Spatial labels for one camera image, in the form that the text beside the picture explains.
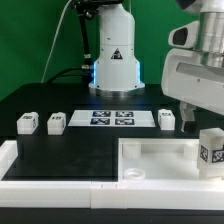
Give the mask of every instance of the cable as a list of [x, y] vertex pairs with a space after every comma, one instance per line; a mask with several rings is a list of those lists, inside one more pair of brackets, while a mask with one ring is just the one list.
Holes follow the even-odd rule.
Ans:
[[72, 68], [65, 69], [65, 70], [57, 73], [56, 75], [54, 75], [46, 83], [52, 83], [55, 79], [61, 78], [61, 77], [66, 77], [66, 76], [82, 76], [82, 75], [64, 75], [65, 73], [68, 73], [71, 71], [77, 71], [77, 70], [82, 70], [82, 68], [81, 67], [72, 67]]
[[131, 0], [129, 0], [129, 12], [132, 14], [131, 8], [132, 8], [132, 2]]
[[51, 47], [51, 51], [50, 51], [50, 54], [49, 54], [49, 56], [48, 56], [47, 63], [46, 63], [45, 69], [44, 69], [44, 74], [43, 74], [41, 83], [44, 82], [44, 79], [45, 79], [45, 76], [46, 76], [46, 73], [47, 73], [47, 69], [48, 69], [48, 65], [49, 65], [49, 63], [50, 63], [50, 59], [51, 59], [52, 53], [53, 53], [53, 51], [54, 51], [55, 43], [56, 43], [56, 40], [57, 40], [57, 37], [58, 37], [58, 34], [59, 34], [59, 30], [60, 30], [60, 28], [61, 28], [62, 21], [63, 21], [63, 19], [64, 19], [66, 10], [67, 10], [67, 8], [68, 8], [68, 6], [70, 5], [71, 2], [72, 2], [72, 0], [69, 0], [69, 1], [67, 2], [67, 4], [65, 5], [63, 11], [62, 11], [62, 14], [61, 14], [61, 17], [60, 17], [60, 20], [59, 20], [59, 23], [58, 23], [58, 26], [57, 26], [57, 29], [56, 29], [56, 33], [55, 33], [55, 35], [54, 35], [54, 40], [53, 40], [53, 44], [52, 44], [52, 47]]
[[60, 75], [60, 76], [57, 76], [57, 77], [54, 77], [54, 79], [52, 78], [52, 80], [48, 80], [47, 83], [50, 84], [52, 83], [55, 79], [57, 78], [64, 78], [64, 77], [70, 77], [70, 76], [74, 76], [74, 77], [82, 77], [83, 75]]

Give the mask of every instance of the blue light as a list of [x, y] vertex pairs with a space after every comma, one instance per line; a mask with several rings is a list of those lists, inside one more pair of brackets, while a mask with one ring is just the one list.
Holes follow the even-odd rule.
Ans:
[[141, 64], [138, 62], [138, 84], [141, 84]]
[[96, 85], [96, 62], [93, 65], [93, 84]]

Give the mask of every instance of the white block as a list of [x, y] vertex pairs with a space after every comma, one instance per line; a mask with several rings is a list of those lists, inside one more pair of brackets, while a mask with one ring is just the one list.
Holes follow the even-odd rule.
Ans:
[[0, 181], [0, 207], [90, 208], [91, 182]]
[[18, 156], [16, 141], [5, 141], [0, 147], [0, 180]]
[[123, 143], [123, 157], [138, 159], [141, 157], [141, 143], [136, 140], [127, 140]]
[[93, 184], [91, 187], [92, 209], [127, 209], [126, 185], [115, 183]]
[[186, 144], [184, 146], [184, 157], [188, 160], [197, 161], [199, 145]]
[[197, 167], [205, 178], [224, 177], [224, 131], [201, 130]]
[[39, 126], [38, 113], [25, 113], [17, 121], [17, 131], [19, 135], [31, 135]]
[[171, 110], [159, 110], [158, 123], [161, 130], [173, 131], [175, 130], [175, 117]]
[[48, 135], [62, 135], [65, 127], [65, 113], [54, 113], [47, 122]]
[[127, 188], [127, 208], [224, 210], [223, 187], [223, 181], [132, 182]]

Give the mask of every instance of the small white cube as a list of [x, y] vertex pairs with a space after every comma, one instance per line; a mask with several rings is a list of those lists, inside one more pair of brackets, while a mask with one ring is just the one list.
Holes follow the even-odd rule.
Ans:
[[201, 130], [197, 167], [205, 178], [224, 177], [224, 131]]
[[66, 115], [54, 113], [47, 122], [48, 135], [62, 135], [66, 127]]
[[123, 157], [126, 159], [139, 159], [141, 157], [141, 142], [128, 140], [123, 143]]
[[197, 161], [198, 159], [198, 144], [190, 145], [186, 144], [184, 146], [184, 158], [192, 161]]
[[17, 121], [17, 131], [19, 135], [31, 135], [39, 126], [39, 115], [36, 112], [25, 113]]
[[159, 110], [158, 122], [163, 131], [175, 130], [175, 117], [171, 110]]

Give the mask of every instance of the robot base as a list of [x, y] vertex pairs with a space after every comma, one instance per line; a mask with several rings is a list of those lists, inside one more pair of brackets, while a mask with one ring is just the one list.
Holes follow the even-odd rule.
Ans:
[[132, 90], [127, 91], [113, 91], [113, 90], [103, 90], [99, 89], [96, 85], [90, 83], [89, 84], [89, 92], [91, 94], [108, 97], [108, 98], [125, 98], [136, 95], [141, 95], [145, 92], [145, 84], [141, 83], [138, 87]]

